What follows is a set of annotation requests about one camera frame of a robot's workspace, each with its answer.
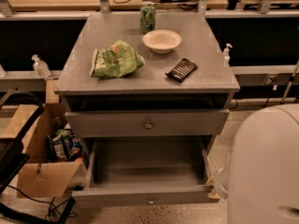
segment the white bowl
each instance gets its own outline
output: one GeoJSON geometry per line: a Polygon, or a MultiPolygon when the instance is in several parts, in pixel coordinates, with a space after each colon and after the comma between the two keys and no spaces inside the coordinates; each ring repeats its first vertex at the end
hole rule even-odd
{"type": "Polygon", "coordinates": [[[179,34],[169,30],[155,30],[143,36],[144,44],[158,54],[166,54],[176,48],[181,38],[179,34]]]}

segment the soda can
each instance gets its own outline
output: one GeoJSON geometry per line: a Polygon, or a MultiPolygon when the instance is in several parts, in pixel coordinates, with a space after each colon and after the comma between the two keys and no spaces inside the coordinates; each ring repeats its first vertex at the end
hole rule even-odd
{"type": "Polygon", "coordinates": [[[143,2],[140,8],[140,28],[146,34],[155,29],[156,8],[152,2],[143,2]]]}

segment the gray cabinet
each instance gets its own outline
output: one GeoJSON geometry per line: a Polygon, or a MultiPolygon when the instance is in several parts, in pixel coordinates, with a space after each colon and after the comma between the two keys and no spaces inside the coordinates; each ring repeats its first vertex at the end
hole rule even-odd
{"type": "Polygon", "coordinates": [[[182,43],[158,55],[142,43],[139,13],[91,15],[60,76],[56,93],[88,161],[86,187],[73,192],[85,208],[217,201],[206,155],[239,86],[204,17],[161,12],[157,29],[182,43]],[[146,64],[129,77],[89,77],[94,48],[119,38],[146,64]],[[184,57],[198,69],[177,83],[165,72],[184,57]]]}

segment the crumpled bag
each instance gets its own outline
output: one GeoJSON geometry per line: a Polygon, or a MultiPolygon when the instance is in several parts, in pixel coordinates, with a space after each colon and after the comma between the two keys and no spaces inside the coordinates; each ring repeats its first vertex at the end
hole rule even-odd
{"type": "Polygon", "coordinates": [[[122,40],[93,52],[91,77],[124,77],[144,65],[143,58],[122,40]]]}

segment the pump bottle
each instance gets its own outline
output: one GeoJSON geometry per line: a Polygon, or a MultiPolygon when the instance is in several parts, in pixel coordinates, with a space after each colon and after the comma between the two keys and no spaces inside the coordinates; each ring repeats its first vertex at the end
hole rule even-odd
{"type": "Polygon", "coordinates": [[[39,77],[45,78],[50,76],[50,70],[44,61],[40,60],[37,55],[33,55],[32,60],[35,61],[34,69],[39,77]]]}
{"type": "Polygon", "coordinates": [[[229,43],[226,43],[226,48],[224,49],[223,51],[223,55],[224,55],[224,60],[228,63],[231,59],[230,57],[230,49],[232,48],[233,46],[229,43]]]}

